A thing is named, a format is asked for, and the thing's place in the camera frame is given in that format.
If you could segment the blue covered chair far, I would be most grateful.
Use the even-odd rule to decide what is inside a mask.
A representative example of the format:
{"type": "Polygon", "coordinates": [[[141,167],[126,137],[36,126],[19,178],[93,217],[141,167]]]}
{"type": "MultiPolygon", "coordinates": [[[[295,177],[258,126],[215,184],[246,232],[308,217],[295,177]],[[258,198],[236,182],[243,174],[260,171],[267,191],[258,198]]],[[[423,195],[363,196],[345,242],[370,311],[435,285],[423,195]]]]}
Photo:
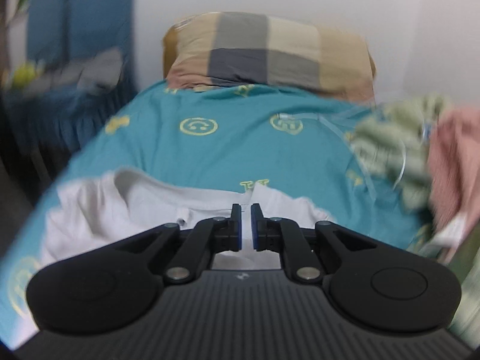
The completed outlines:
{"type": "Polygon", "coordinates": [[[80,98],[74,84],[55,86],[53,80],[66,72],[68,0],[30,0],[27,18],[27,57],[48,69],[23,87],[11,86],[3,104],[21,151],[38,146],[74,150],[71,127],[80,98]]]}

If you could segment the pink fleece blanket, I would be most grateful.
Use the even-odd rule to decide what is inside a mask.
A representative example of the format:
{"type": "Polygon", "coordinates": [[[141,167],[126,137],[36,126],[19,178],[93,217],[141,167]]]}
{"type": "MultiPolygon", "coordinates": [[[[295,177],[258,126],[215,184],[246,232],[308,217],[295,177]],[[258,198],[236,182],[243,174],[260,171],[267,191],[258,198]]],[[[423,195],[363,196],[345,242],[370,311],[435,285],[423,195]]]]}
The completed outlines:
{"type": "Polygon", "coordinates": [[[430,205],[438,230],[455,218],[463,233],[479,222],[479,111],[448,111],[430,136],[430,205]]]}

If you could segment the green fleece blanket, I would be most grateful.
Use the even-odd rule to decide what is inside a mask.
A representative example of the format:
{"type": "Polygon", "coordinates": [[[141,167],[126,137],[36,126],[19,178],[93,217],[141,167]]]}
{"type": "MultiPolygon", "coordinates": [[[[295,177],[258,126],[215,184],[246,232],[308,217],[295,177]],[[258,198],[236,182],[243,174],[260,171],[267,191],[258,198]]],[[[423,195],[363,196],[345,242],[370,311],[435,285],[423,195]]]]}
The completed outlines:
{"type": "Polygon", "coordinates": [[[347,135],[370,176],[387,178],[400,192],[408,213],[432,214],[411,249],[447,265],[462,287],[462,299],[451,330],[472,347],[479,346],[479,221],[463,233],[464,220],[453,219],[438,230],[430,203],[431,174],[427,161],[431,134],[455,107],[438,95],[382,105],[347,135]]]}

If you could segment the blue covered chair near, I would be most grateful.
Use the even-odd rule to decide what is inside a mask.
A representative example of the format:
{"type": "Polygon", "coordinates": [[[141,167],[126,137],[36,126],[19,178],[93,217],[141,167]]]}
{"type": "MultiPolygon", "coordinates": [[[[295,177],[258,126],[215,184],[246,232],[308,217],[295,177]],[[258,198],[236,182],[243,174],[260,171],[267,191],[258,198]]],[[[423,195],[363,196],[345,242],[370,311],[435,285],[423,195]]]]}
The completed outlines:
{"type": "Polygon", "coordinates": [[[134,81],[133,0],[69,0],[68,56],[92,59],[117,51],[123,66],[118,84],[108,88],[94,73],[80,91],[75,119],[100,129],[137,94],[134,81]]]}

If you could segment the blue covered chair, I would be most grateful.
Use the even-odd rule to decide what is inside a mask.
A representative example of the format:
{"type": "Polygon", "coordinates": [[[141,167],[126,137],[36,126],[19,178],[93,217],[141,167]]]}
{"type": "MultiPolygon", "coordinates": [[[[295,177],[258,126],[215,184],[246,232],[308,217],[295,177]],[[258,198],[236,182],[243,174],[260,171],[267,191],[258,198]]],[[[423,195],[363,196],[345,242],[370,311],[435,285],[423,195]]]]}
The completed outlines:
{"type": "Polygon", "coordinates": [[[53,80],[66,72],[68,0],[30,0],[27,18],[27,57],[48,69],[23,87],[11,86],[3,104],[21,151],[38,146],[74,150],[71,127],[80,98],[74,84],[55,86],[53,80]]]}
{"type": "Polygon", "coordinates": [[[123,66],[118,84],[108,88],[94,73],[80,91],[75,119],[100,129],[137,94],[134,81],[133,0],[69,0],[68,56],[92,59],[117,51],[123,66]]]}

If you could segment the white t-shirt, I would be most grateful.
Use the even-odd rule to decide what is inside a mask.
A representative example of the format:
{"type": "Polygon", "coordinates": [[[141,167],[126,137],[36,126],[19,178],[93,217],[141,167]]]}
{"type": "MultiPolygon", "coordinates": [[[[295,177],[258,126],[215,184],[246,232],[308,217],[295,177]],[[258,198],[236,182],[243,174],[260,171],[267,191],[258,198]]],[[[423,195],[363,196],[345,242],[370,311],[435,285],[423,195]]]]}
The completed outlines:
{"type": "Polygon", "coordinates": [[[181,230],[217,216],[230,216],[241,206],[241,251],[223,252],[213,267],[222,270],[277,269],[280,258],[273,252],[256,252],[252,245],[251,205],[258,203],[266,217],[294,220],[313,228],[321,220],[333,220],[327,211],[306,197],[292,198],[262,184],[244,193],[176,187],[134,169],[108,172],[99,178],[69,181],[58,187],[59,204],[46,213],[46,229],[40,264],[95,250],[165,223],[181,230]]]}

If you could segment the yellow plush toy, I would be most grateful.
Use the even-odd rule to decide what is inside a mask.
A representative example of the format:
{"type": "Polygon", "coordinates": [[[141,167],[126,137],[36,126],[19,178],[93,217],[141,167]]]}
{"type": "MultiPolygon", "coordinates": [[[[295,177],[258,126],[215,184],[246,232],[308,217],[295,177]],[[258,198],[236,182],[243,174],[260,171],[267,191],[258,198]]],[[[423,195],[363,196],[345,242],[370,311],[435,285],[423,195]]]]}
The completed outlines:
{"type": "Polygon", "coordinates": [[[36,80],[42,72],[42,68],[38,67],[35,63],[26,62],[12,73],[11,87],[14,89],[24,88],[36,80]]]}

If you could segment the grey cloth on chair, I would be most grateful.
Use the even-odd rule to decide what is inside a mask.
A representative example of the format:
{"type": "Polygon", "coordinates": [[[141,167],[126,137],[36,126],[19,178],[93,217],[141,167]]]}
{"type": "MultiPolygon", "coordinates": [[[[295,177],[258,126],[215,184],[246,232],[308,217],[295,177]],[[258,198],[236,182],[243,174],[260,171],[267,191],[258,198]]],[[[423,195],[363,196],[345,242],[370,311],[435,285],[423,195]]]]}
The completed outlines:
{"type": "Polygon", "coordinates": [[[94,57],[72,60],[62,67],[44,72],[25,89],[30,94],[41,94],[65,86],[76,86],[97,93],[115,88],[122,77],[123,68],[120,50],[106,49],[94,57]]]}

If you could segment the teal patterned bed sheet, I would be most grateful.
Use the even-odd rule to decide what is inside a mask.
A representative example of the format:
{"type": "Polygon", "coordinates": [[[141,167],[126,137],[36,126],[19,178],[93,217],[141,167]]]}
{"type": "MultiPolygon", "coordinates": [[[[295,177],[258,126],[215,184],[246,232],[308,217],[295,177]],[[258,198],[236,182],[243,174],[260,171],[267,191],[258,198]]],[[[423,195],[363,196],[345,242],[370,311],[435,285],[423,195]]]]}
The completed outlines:
{"type": "Polygon", "coordinates": [[[120,169],[184,188],[244,193],[262,184],[310,199],[358,233],[412,247],[430,215],[406,212],[399,190],[368,175],[347,140],[379,107],[266,85],[148,88],[72,158],[1,262],[1,340],[15,349],[37,331],[25,290],[44,267],[46,214],[59,204],[58,187],[120,169]]]}

